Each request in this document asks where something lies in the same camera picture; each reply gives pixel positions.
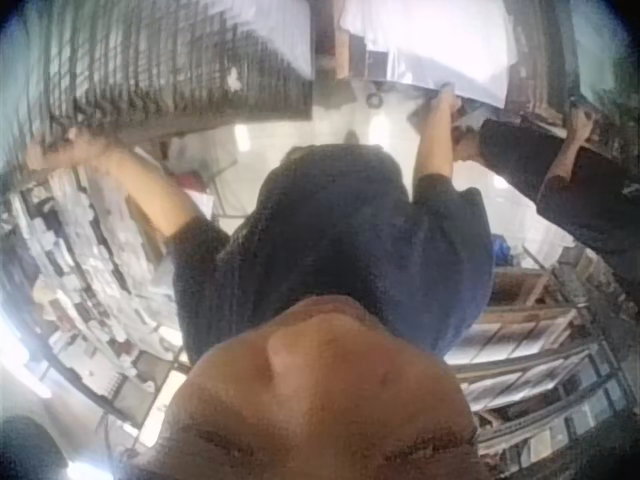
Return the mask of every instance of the eye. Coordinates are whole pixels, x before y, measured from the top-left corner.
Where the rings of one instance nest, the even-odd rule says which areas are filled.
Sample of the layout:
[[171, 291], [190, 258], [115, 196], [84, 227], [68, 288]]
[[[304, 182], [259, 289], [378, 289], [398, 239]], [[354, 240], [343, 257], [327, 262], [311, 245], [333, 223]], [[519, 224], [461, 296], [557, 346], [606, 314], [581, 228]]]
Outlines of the eye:
[[410, 460], [426, 460], [431, 457], [433, 457], [433, 444], [420, 447], [407, 456]]
[[218, 432], [196, 429], [194, 433], [197, 438], [205, 443], [214, 445], [220, 450], [224, 450], [224, 452], [233, 459], [252, 457], [254, 454], [253, 448], [250, 446], [235, 442]]
[[408, 447], [405, 447], [391, 455], [387, 455], [387, 462], [406, 462], [407, 460], [428, 460], [433, 457], [435, 449], [433, 442], [421, 439]]

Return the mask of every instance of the hand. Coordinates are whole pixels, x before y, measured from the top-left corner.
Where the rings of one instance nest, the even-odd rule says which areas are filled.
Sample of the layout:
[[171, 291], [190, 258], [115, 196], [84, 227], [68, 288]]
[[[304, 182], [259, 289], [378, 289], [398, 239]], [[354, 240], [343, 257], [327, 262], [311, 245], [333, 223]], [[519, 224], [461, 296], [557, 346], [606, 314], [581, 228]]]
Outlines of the hand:
[[80, 165], [102, 166], [120, 151], [126, 149], [113, 140], [72, 128], [67, 134], [67, 141], [55, 150], [45, 152], [42, 143], [34, 140], [27, 146], [25, 157], [33, 170], [54, 170]]
[[591, 112], [582, 107], [573, 107], [569, 119], [568, 136], [579, 143], [584, 143], [593, 129], [595, 118]]
[[451, 115], [462, 106], [462, 101], [456, 96], [453, 85], [447, 83], [440, 89], [440, 93], [433, 100], [436, 108], [446, 108]]

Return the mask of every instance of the nose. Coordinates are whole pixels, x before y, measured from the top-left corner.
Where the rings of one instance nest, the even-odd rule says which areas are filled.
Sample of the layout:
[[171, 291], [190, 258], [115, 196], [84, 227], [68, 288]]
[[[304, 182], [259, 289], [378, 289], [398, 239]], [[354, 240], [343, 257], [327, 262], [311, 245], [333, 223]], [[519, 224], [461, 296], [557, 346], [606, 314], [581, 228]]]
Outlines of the nose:
[[297, 412], [301, 422], [311, 412], [335, 418], [361, 408], [393, 381], [389, 340], [338, 313], [279, 330], [268, 342], [267, 355], [281, 405]]

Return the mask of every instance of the black sleeve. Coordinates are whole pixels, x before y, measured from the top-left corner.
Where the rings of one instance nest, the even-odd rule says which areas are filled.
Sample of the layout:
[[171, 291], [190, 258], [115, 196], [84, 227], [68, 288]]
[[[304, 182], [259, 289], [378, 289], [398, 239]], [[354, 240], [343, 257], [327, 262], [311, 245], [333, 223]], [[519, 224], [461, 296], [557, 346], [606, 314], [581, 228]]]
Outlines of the black sleeve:
[[559, 227], [567, 224], [585, 224], [593, 218], [591, 213], [592, 199], [580, 185], [569, 182], [566, 178], [555, 175], [543, 185], [538, 196], [536, 210]]
[[173, 288], [178, 321], [190, 360], [210, 301], [216, 257], [229, 243], [229, 236], [204, 217], [198, 216], [169, 239], [173, 257]]
[[413, 191], [413, 204], [424, 209], [431, 216], [448, 219], [465, 226], [473, 219], [472, 225], [482, 225], [488, 229], [487, 213], [482, 194], [477, 188], [459, 192], [451, 179], [444, 175], [424, 175], [418, 179]]
[[[438, 272], [437, 288], [448, 298], [446, 322], [430, 326], [432, 351], [444, 354], [480, 315], [491, 292], [493, 249], [482, 194], [476, 188], [458, 191], [443, 175], [425, 175], [414, 190], [413, 215], [419, 220], [412, 232], [413, 258], [421, 268]], [[426, 282], [423, 288], [431, 289]]]

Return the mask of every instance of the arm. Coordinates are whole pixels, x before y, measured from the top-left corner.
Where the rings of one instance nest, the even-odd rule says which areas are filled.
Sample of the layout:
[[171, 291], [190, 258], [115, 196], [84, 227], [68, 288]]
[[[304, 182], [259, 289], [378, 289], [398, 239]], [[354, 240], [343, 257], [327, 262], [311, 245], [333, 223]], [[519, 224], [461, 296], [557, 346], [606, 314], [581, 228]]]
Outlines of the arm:
[[72, 130], [70, 141], [54, 152], [43, 154], [32, 145], [27, 162], [36, 168], [85, 165], [109, 175], [166, 237], [200, 215], [191, 198], [170, 178], [131, 150], [105, 138]]
[[430, 105], [422, 128], [416, 164], [413, 170], [413, 185], [420, 177], [440, 174], [451, 178], [453, 174], [453, 143], [451, 141], [451, 116], [460, 106], [453, 88], [445, 87]]
[[538, 193], [538, 201], [542, 196], [547, 182], [553, 177], [562, 177], [567, 182], [571, 181], [573, 166], [576, 162], [578, 151], [583, 143], [589, 138], [591, 129], [593, 128], [593, 118], [588, 116], [587, 112], [581, 108], [574, 108], [571, 111], [571, 120], [567, 132], [567, 139], [562, 144], [558, 156], [553, 161], [547, 175], [542, 182], [540, 192]]

